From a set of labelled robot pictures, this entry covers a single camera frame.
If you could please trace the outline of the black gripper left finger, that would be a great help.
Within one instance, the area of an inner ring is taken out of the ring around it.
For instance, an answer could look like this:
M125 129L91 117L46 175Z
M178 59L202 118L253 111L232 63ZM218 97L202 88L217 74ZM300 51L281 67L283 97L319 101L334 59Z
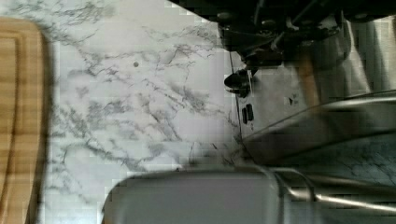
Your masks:
M269 45L275 38L275 26L252 21L218 21L222 46L236 52L244 63L263 63L268 60Z

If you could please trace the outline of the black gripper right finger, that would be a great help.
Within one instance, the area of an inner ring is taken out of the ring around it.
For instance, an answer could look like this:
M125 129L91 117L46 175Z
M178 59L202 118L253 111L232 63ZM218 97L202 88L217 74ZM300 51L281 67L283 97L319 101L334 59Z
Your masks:
M278 66L293 57L294 51L337 35L342 28L338 19L326 18L317 24L292 27L272 35L268 40L244 51L244 63L248 67Z

